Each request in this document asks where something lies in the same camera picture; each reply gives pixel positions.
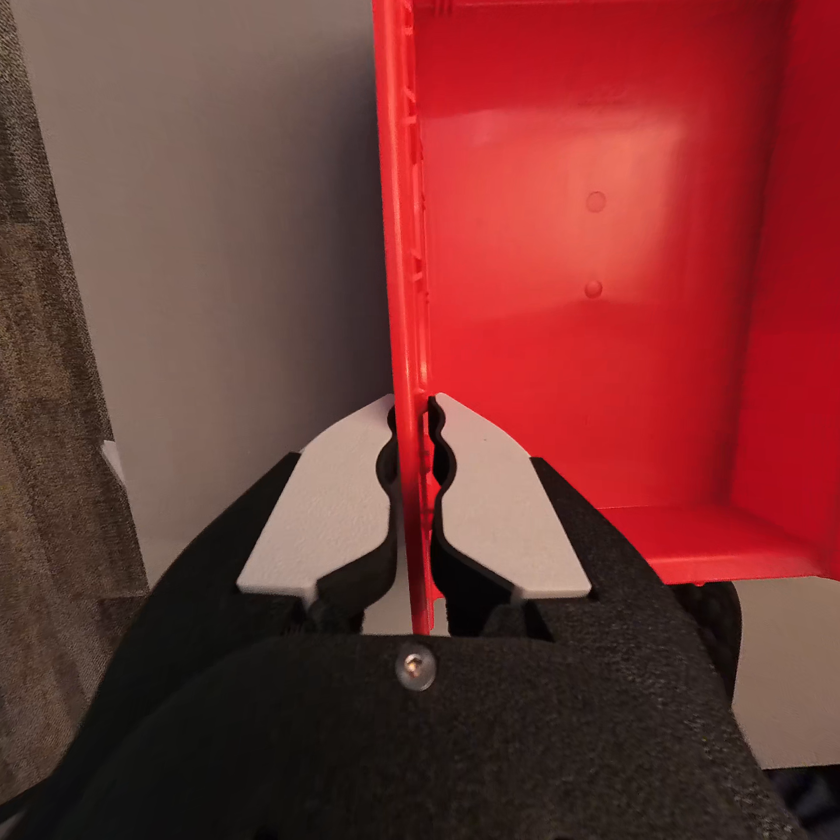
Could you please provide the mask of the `black ribbed pad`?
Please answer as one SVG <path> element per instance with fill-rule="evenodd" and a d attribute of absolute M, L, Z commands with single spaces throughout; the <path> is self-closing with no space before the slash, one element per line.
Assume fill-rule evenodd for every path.
<path fill-rule="evenodd" d="M 742 651 L 742 606 L 735 584 L 732 581 L 673 584 L 670 590 L 696 623 L 700 641 L 731 705 Z"/>

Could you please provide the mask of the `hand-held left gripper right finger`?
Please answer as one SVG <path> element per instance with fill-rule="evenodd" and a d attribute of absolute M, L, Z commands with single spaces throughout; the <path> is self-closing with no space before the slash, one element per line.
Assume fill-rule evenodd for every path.
<path fill-rule="evenodd" d="M 514 602 L 588 596 L 592 583 L 527 450 L 441 392 L 428 402 L 428 432 L 440 548 Z"/>

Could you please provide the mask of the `red plastic bin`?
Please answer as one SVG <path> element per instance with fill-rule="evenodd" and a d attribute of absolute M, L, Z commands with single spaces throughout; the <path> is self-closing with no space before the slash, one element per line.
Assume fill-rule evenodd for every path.
<path fill-rule="evenodd" d="M 668 584 L 838 580 L 838 2 L 373 2 L 413 627 L 427 399 Z"/>

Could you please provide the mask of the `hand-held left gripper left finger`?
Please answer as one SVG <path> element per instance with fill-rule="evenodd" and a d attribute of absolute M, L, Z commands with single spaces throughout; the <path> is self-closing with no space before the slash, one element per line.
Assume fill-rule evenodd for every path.
<path fill-rule="evenodd" d="M 368 607 L 396 578 L 393 394 L 334 423 L 300 453 L 237 586 L 305 607 Z"/>

